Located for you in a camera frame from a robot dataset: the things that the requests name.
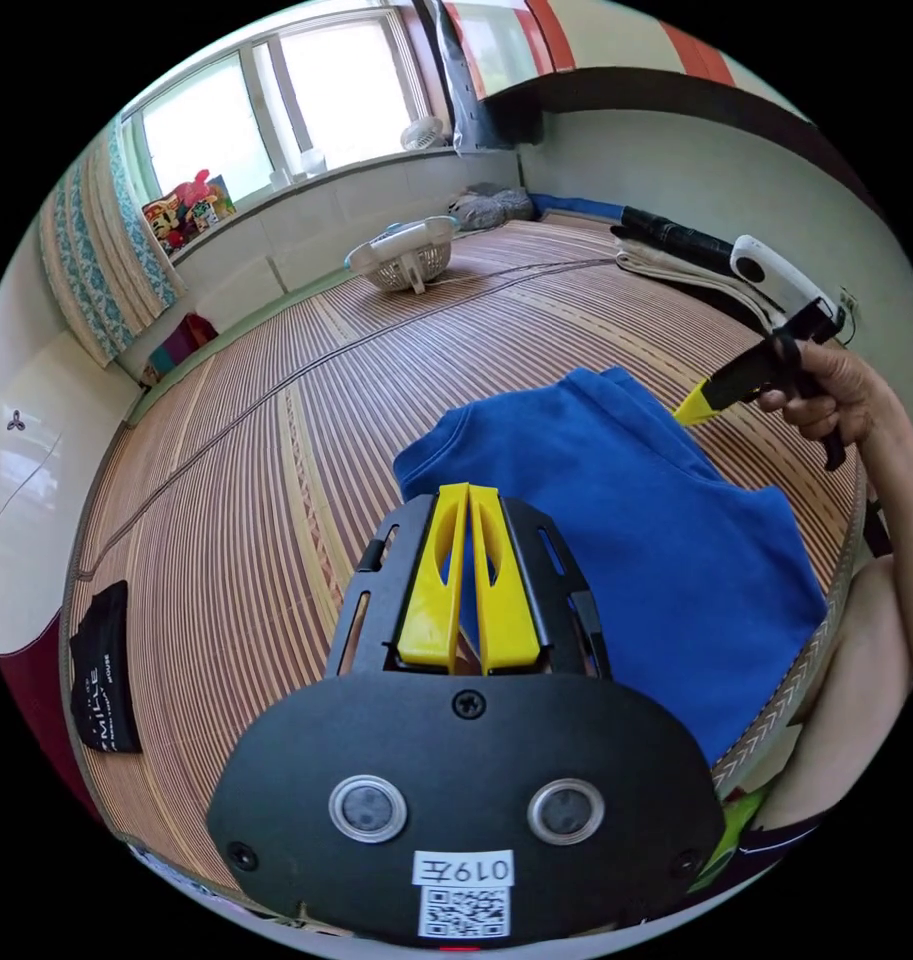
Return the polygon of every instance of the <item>blue shirt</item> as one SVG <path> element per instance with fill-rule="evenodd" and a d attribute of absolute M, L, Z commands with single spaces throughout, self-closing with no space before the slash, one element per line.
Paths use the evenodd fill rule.
<path fill-rule="evenodd" d="M 726 481 L 622 369 L 451 410 L 393 470 L 404 500 L 469 482 L 552 517 L 595 597 L 613 678 L 673 713 L 710 765 L 826 615 L 784 494 Z M 466 563 L 475 643 L 470 550 Z"/>

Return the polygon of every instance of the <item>black bag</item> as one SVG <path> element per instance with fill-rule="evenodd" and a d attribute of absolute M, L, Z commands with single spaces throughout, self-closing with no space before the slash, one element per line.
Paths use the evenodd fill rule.
<path fill-rule="evenodd" d="M 125 580 L 96 594 L 69 641 L 76 732 L 87 747 L 106 753 L 141 752 L 126 660 L 128 597 Z"/>

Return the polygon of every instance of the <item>striped mat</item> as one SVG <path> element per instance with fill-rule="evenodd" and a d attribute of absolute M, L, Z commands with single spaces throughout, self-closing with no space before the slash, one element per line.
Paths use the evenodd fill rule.
<path fill-rule="evenodd" d="M 599 263 L 611 253 L 600 230 L 511 223 L 458 241 L 445 275 L 456 282 L 421 297 L 347 282 L 206 361 L 124 435 L 87 519 L 65 631 L 95 593 L 129 581 L 144 753 L 82 753 L 120 836 L 240 898 L 204 825 L 220 770 L 260 713 L 322 676 L 353 566 L 399 503 L 393 458 L 447 409 L 613 365 L 672 405 L 754 342 L 712 308 Z M 725 794 L 785 725 L 828 646 L 863 478 L 854 457 L 826 474 L 818 445 L 754 408 L 694 436 L 732 482 L 786 492 L 831 608 L 716 764 Z"/>

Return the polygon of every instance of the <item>toy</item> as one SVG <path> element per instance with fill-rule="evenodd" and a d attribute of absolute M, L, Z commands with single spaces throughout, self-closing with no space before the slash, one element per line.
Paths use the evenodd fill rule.
<path fill-rule="evenodd" d="M 209 184 L 206 182 L 209 178 L 208 170 L 200 170 L 192 181 L 181 183 L 173 193 L 178 198 L 180 205 L 187 210 L 192 210 L 197 203 L 201 203 L 212 193 Z"/>
<path fill-rule="evenodd" d="M 181 230 L 179 202 L 175 194 L 147 204 L 143 207 L 143 215 L 167 253 L 178 250 L 186 243 L 186 237 Z"/>
<path fill-rule="evenodd" d="M 208 170 L 181 183 L 172 193 L 143 207 L 143 214 L 167 254 L 236 212 L 222 177 L 208 181 Z"/>
<path fill-rule="evenodd" d="M 196 229 L 200 233 L 219 223 L 219 217 L 216 215 L 216 211 L 209 197 L 193 205 L 192 217 L 193 222 L 196 224 Z"/>

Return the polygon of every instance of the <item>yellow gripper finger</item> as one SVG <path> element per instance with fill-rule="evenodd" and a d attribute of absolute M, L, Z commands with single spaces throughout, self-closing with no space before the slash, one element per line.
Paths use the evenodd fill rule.
<path fill-rule="evenodd" d="M 703 396 L 703 387 L 708 381 L 702 380 L 696 385 L 690 395 L 676 408 L 673 414 L 676 422 L 684 427 L 695 427 L 711 417 L 715 417 L 718 410 L 714 410 Z"/>
<path fill-rule="evenodd" d="M 495 487 L 471 486 L 469 511 L 483 675 L 494 670 L 532 667 L 539 657 L 539 639 L 499 492 Z M 492 578 L 487 558 L 493 565 Z"/>
<path fill-rule="evenodd" d="M 410 666 L 456 670 L 469 484 L 439 488 L 396 650 Z M 443 564 L 449 572 L 443 580 Z"/>

